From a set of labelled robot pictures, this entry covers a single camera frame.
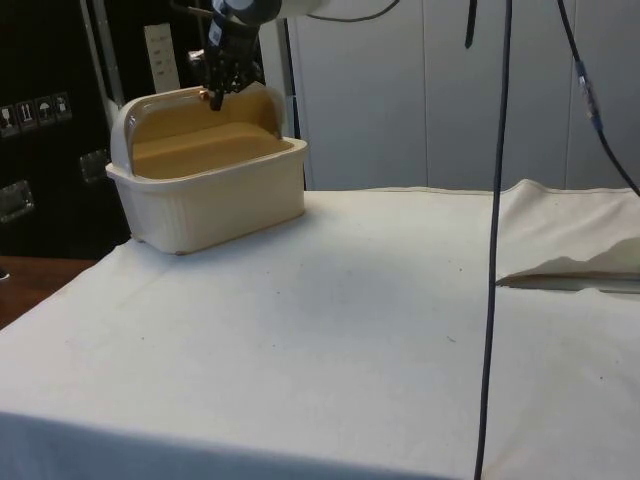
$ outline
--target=white cabinet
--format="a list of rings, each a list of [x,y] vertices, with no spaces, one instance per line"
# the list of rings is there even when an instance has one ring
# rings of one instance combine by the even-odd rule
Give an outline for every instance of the white cabinet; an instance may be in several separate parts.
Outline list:
[[[640,2],[565,1],[611,144],[640,181]],[[479,3],[471,50],[466,0],[402,0],[358,24],[290,20],[309,188],[490,188],[504,3]],[[357,17],[387,4],[334,0],[319,13]],[[505,187],[522,178],[621,186],[585,117],[556,2],[515,0],[513,35]],[[263,44],[263,52],[269,61],[275,49]]]

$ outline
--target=sticker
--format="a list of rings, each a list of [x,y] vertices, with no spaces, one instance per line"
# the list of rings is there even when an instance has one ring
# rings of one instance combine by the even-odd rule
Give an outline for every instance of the sticker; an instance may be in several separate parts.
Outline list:
[[[13,137],[20,134],[20,126],[13,105],[0,107],[0,138]]]
[[[53,97],[53,110],[56,114],[56,118],[59,122],[65,120],[71,120],[73,114],[71,113],[71,105],[69,104],[69,95],[66,92],[56,93]]]
[[[23,132],[38,128],[36,108],[31,100],[16,103],[16,111]]]
[[[36,112],[38,113],[40,126],[44,127],[56,123],[56,113],[53,109],[51,97],[38,98],[36,100]]]

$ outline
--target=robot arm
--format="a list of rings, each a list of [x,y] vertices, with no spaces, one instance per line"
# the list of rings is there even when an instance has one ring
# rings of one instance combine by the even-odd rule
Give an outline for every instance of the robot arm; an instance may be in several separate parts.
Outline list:
[[[212,110],[225,94],[244,90],[260,78],[254,62],[260,26],[276,18],[306,15],[323,0],[212,0],[207,46],[190,62],[209,91]]]

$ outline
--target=white panel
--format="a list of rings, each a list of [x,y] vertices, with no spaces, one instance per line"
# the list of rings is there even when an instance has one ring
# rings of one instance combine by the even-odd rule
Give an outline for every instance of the white panel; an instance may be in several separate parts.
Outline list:
[[[173,50],[171,25],[168,23],[147,25],[144,27],[144,36],[147,41],[149,65],[156,93],[178,90],[180,78]]]
[[[333,1],[318,15],[354,17],[388,0]],[[403,0],[358,24],[291,22],[307,184],[319,190],[425,185],[423,5]]]
[[[492,185],[500,102],[504,1],[479,2],[464,48],[468,3],[426,0],[430,185]],[[568,6],[573,10],[574,2]],[[551,0],[514,5],[504,185],[522,178],[562,187],[570,98],[569,51]]]
[[[640,182],[640,2],[579,0],[576,41],[594,83],[605,132],[630,175]],[[621,187],[574,88],[568,186]]]

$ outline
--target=white cloth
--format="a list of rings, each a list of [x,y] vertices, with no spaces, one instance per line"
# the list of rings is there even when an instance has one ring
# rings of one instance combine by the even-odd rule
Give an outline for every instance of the white cloth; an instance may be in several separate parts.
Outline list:
[[[309,193],[304,217],[206,252],[119,247],[0,332],[0,478],[470,478],[490,203]],[[501,261],[565,227],[503,230]],[[487,478],[637,477],[637,306],[499,292]]]

